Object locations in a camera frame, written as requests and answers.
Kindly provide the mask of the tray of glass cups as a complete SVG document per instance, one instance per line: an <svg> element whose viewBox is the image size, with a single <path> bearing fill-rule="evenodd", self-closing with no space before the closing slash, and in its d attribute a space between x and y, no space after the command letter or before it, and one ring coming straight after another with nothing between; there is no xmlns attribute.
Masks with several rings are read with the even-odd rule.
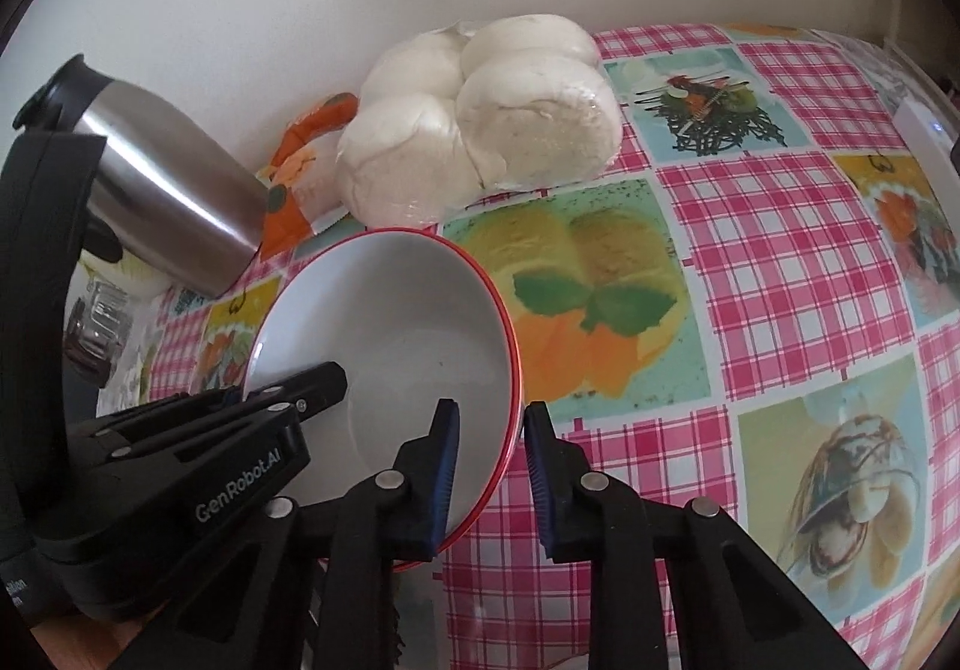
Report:
<svg viewBox="0 0 960 670"><path fill-rule="evenodd" d="M71 308L64 333L65 358L99 389L109 381L127 344L132 311L132 298L101 278L91 278Z"/></svg>

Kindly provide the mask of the bag of steamed buns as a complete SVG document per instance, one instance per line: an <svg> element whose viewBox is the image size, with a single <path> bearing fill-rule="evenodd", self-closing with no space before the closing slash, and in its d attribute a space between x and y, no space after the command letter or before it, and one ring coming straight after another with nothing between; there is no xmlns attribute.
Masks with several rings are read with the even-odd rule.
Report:
<svg viewBox="0 0 960 670"><path fill-rule="evenodd" d="M594 178L622 139L581 25L555 14L456 23L382 53L338 138L335 182L366 227L428 227L491 193Z"/></svg>

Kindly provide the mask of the white power strip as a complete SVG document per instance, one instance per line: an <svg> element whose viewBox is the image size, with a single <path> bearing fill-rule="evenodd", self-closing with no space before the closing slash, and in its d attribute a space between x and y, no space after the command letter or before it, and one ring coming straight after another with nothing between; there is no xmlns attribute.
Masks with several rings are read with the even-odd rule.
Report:
<svg viewBox="0 0 960 670"><path fill-rule="evenodd" d="M908 97L893 115L893 126L918 160L939 199L957 199L958 172L952 160L953 142L942 121L921 101Z"/></svg>

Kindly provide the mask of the napa cabbage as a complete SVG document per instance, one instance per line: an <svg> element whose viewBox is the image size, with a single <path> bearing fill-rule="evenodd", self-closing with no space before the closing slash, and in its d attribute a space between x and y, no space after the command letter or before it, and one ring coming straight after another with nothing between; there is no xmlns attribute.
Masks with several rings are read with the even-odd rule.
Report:
<svg viewBox="0 0 960 670"><path fill-rule="evenodd" d="M153 299L166 292L172 285L171 278L164 272L158 271L128 251L125 251L119 262L107 262L88 251L83 251L80 264L93 277L106 280L132 298Z"/></svg>

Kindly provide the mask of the strawberry pattern bowl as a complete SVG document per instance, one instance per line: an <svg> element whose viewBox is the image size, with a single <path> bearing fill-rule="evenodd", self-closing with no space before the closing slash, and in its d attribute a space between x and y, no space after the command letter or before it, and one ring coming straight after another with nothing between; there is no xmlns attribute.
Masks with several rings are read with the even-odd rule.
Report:
<svg viewBox="0 0 960 670"><path fill-rule="evenodd" d="M283 493L336 500L427 434L439 400L459 405L443 542L477 522L505 477L521 425L519 347L477 260L439 236L361 233L309 260L260 324L244 374L254 392L335 361L342 402L302 422L311 462Z"/></svg>

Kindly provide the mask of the checkered picture tablecloth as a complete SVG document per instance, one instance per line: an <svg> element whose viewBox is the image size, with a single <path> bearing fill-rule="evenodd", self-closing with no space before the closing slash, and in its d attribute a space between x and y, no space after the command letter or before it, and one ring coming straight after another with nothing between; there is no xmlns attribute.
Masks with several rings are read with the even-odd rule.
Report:
<svg viewBox="0 0 960 670"><path fill-rule="evenodd" d="M958 235L896 132L918 90L827 32L597 46L625 116L604 176L443 235L592 461L652 500L708 494L867 665L921 667L958 611Z"/></svg>

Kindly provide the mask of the orange snack packet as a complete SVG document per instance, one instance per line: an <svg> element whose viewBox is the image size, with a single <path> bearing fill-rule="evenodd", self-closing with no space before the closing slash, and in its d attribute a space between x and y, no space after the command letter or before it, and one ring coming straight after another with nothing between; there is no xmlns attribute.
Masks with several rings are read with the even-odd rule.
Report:
<svg viewBox="0 0 960 670"><path fill-rule="evenodd" d="M340 134L358 113L350 92L322 98L286 126L274 156L257 173L267 188L260 259L290 251L345 215L335 182Z"/></svg>

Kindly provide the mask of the stainless steel thermos jug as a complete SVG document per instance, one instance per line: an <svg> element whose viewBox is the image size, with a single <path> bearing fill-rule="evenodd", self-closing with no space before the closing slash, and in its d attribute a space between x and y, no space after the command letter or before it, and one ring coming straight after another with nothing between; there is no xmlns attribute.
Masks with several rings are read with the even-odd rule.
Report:
<svg viewBox="0 0 960 670"><path fill-rule="evenodd" d="M21 106L13 126L103 139L89 210L122 248L184 287L217 298L256 257L267 188L158 95L76 55Z"/></svg>

